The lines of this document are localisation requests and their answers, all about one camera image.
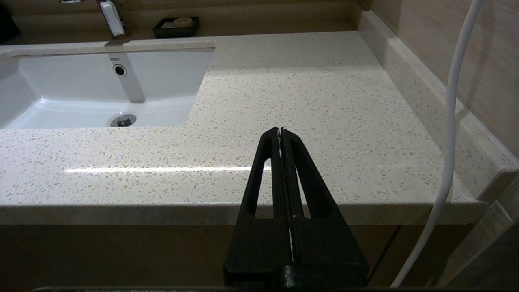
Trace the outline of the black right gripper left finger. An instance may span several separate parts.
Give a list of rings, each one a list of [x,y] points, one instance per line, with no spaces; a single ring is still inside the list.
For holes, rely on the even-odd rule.
[[[225,284],[274,284],[279,269],[291,262],[287,200],[278,128],[261,136],[224,261]],[[264,172],[271,160],[272,218],[257,218]]]

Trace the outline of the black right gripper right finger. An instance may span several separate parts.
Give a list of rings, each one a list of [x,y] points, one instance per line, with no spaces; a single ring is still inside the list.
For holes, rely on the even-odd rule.
[[[282,129],[291,263],[283,284],[365,284],[367,260],[302,140]]]

